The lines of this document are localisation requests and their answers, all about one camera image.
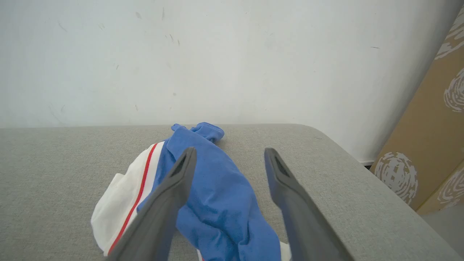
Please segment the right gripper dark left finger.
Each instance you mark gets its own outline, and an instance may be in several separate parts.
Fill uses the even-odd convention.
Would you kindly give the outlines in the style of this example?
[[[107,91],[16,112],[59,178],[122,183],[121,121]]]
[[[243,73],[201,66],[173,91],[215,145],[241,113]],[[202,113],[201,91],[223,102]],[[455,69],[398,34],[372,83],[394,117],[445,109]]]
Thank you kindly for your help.
[[[195,167],[196,150],[188,147],[109,252],[108,261],[168,260],[178,211],[189,198]]]

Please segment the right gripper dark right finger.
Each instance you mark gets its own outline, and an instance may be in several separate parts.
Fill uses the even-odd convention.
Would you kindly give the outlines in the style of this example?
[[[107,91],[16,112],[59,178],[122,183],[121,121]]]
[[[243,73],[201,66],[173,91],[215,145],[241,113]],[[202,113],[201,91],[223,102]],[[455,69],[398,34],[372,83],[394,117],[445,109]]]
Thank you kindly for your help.
[[[352,261],[340,237],[273,148],[265,149],[270,195],[280,208],[292,261]]]

